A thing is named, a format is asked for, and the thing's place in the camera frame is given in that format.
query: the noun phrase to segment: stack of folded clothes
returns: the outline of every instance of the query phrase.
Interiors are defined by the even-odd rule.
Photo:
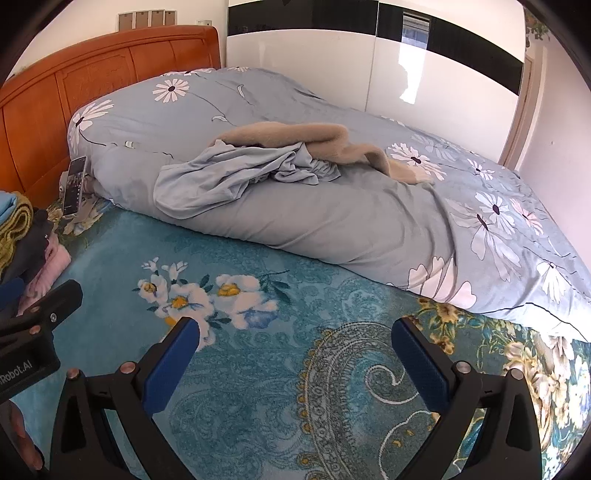
[[[52,231],[46,210],[33,208],[21,193],[0,191],[0,320],[22,314],[69,265],[70,255]]]

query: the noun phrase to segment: blue gripper pad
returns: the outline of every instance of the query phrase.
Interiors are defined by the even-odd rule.
[[[152,416],[163,411],[199,345],[199,325],[187,322],[144,382],[142,406]]]
[[[392,347],[410,375],[427,408],[444,413],[449,406],[449,387],[431,357],[404,322],[392,326]]]
[[[13,278],[4,285],[0,285],[0,310],[18,301],[24,291],[25,283],[21,277]]]

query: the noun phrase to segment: headboard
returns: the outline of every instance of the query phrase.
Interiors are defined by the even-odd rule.
[[[39,60],[0,89],[0,190],[33,205],[58,197],[67,127],[81,106],[172,70],[220,68],[213,27],[174,25],[91,38]]]

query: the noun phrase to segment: folded pink cloth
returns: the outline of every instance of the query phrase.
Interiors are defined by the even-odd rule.
[[[57,235],[52,233],[49,237],[49,245],[45,250],[45,265],[27,285],[18,305],[19,315],[22,315],[27,308],[51,290],[57,278],[70,265],[71,261],[72,258],[66,247],[60,245]]]

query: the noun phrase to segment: gray floral comforter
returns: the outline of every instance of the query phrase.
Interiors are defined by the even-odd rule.
[[[260,182],[186,220],[158,210],[152,193],[162,166],[258,121],[346,125],[352,141],[384,148],[434,184],[408,186],[351,166],[317,186]],[[331,105],[282,75],[169,72],[80,109],[69,143],[72,157],[89,157],[95,190],[126,209],[319,258],[548,335],[591,339],[589,272],[515,173],[397,121]]]

